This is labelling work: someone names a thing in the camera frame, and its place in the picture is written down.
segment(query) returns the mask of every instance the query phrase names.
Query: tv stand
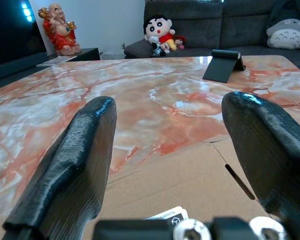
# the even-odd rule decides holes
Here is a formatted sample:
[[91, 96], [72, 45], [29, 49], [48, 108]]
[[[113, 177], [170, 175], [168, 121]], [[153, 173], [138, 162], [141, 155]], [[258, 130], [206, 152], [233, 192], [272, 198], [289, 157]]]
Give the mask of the tv stand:
[[[81, 49], [81, 52], [74, 54], [74, 56], [77, 56], [77, 57], [69, 60], [68, 62], [100, 60], [98, 48], [83, 48], [83, 49]], [[57, 57], [56, 54], [52, 54], [52, 55], [48, 56], [49, 60], [54, 59], [56, 57]], [[34, 73], [39, 72], [46, 68], [47, 68], [46, 66], [33, 66], [33, 67], [29, 67], [27, 69], [24, 69], [22, 71], [13, 73], [9, 76], [2, 77], [2, 78], [0, 78], [0, 88], [6, 86], [8, 84], [11, 84], [15, 81], [18, 81], [20, 79], [23, 79], [27, 76], [30, 76], [31, 74], [34, 74]]]

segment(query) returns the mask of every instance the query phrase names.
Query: black plastic part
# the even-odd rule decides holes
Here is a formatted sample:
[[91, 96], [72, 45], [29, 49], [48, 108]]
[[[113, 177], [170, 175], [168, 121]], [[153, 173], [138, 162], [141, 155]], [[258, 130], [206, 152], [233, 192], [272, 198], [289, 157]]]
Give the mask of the black plastic part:
[[93, 240], [173, 240], [173, 227], [165, 220], [102, 220]]
[[212, 50], [212, 60], [208, 65], [203, 79], [227, 83], [234, 69], [244, 71], [242, 57], [238, 51]]
[[267, 213], [300, 215], [300, 125], [279, 105], [244, 92], [222, 100], [240, 165]]
[[291, 216], [281, 222], [292, 240], [300, 240], [300, 216]]
[[259, 240], [248, 223], [237, 217], [216, 217], [210, 232], [213, 240]]
[[8, 235], [31, 229], [38, 240], [81, 238], [86, 223], [102, 207], [116, 120], [115, 101], [107, 96], [91, 100], [76, 113], [4, 222]]

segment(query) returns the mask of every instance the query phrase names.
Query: black tv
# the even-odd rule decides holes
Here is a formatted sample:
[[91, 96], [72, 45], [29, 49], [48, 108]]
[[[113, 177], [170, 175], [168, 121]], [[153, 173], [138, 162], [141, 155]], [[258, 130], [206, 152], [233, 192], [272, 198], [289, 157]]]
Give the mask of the black tv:
[[29, 0], [0, 0], [0, 78], [47, 59]]

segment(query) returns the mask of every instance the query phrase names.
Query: marble table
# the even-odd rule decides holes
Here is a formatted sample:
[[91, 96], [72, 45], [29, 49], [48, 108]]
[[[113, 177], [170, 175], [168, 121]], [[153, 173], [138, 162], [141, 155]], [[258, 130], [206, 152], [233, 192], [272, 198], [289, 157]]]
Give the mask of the marble table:
[[[0, 88], [0, 225], [46, 150], [97, 96], [117, 105], [110, 174], [227, 135], [223, 96], [253, 93], [300, 124], [300, 70], [283, 56], [244, 56], [228, 83], [203, 80], [211, 57], [68, 62]], [[0, 228], [0, 239], [3, 230]]]

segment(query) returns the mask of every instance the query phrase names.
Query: totoro plush toy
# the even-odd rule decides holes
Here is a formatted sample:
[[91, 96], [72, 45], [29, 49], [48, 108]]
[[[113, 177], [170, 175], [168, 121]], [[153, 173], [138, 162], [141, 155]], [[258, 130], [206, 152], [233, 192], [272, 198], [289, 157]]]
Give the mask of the totoro plush toy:
[[300, 20], [285, 19], [266, 30], [267, 44], [276, 49], [300, 48]]

